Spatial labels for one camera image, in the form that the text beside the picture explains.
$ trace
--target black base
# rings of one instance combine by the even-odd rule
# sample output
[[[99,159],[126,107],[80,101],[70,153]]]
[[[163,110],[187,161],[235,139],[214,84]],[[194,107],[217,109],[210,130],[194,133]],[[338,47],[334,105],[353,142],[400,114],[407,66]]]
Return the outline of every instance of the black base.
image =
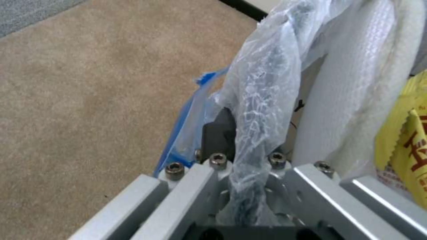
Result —
[[[267,16],[267,13],[264,11],[252,6],[251,4],[243,0],[220,0],[221,2],[229,5],[232,8],[235,8],[237,11],[240,11],[247,16],[260,22],[263,18]]]

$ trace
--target hole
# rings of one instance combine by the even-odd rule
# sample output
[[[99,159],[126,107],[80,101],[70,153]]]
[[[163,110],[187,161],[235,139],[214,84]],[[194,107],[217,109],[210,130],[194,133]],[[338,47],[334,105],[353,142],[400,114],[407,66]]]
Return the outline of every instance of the hole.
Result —
[[[209,228],[200,235],[199,240],[224,240],[224,236],[217,229]]]
[[[329,166],[328,164],[326,164],[326,163],[320,163],[320,164],[319,164],[319,167],[321,167],[321,168],[323,168],[323,169],[326,169],[326,170],[329,170],[329,169],[330,169],[330,166]]]
[[[224,159],[224,157],[223,157],[221,154],[215,154],[215,155],[213,156],[213,158],[214,158],[215,160],[222,160],[222,159]]]
[[[302,195],[301,191],[296,191],[296,198],[298,199],[299,202],[302,202],[304,200],[304,197]]]
[[[181,168],[181,166],[178,163],[172,163],[172,164],[169,165],[169,168],[171,170],[178,170],[178,169]]]
[[[283,155],[280,153],[273,153],[273,158],[281,160],[281,159],[283,159]]]
[[[296,233],[297,240],[321,240],[321,238],[312,230],[304,228]]]

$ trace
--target hex socket screw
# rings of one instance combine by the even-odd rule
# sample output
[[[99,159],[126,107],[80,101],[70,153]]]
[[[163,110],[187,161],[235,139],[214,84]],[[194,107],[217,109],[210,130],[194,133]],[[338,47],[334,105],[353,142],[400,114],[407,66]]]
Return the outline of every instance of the hex socket screw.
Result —
[[[209,165],[215,170],[227,168],[227,156],[222,153],[214,153],[209,157]]]
[[[335,169],[333,167],[331,167],[329,165],[329,163],[325,162],[325,161],[317,161],[316,163],[314,163],[314,166],[321,171],[322,173],[324,173],[326,176],[328,176],[329,178],[332,178],[333,173],[335,172]]]
[[[272,169],[284,169],[286,165],[286,157],[280,152],[272,152],[268,156],[268,161],[270,162]]]
[[[166,177],[172,181],[180,180],[184,176],[184,166],[179,162],[172,162],[165,168]]]

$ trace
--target gray carpet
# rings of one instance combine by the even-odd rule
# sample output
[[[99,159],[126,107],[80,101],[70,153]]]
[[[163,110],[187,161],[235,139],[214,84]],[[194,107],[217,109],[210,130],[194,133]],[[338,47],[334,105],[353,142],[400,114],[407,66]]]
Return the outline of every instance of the gray carpet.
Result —
[[[0,0],[0,38],[86,0]]]

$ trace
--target blue plastic bag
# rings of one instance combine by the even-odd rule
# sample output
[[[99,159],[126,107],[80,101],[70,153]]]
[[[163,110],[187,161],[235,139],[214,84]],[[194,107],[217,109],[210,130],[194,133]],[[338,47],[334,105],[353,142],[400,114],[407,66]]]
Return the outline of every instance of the blue plastic bag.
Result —
[[[196,79],[196,83],[200,87],[182,107],[154,170],[155,177],[171,162],[180,162],[186,167],[193,165],[194,152],[196,149],[200,149],[202,143],[203,125],[213,121],[221,110],[214,101],[215,93],[209,97],[209,92],[217,79],[227,72],[228,67],[216,72],[205,73]]]

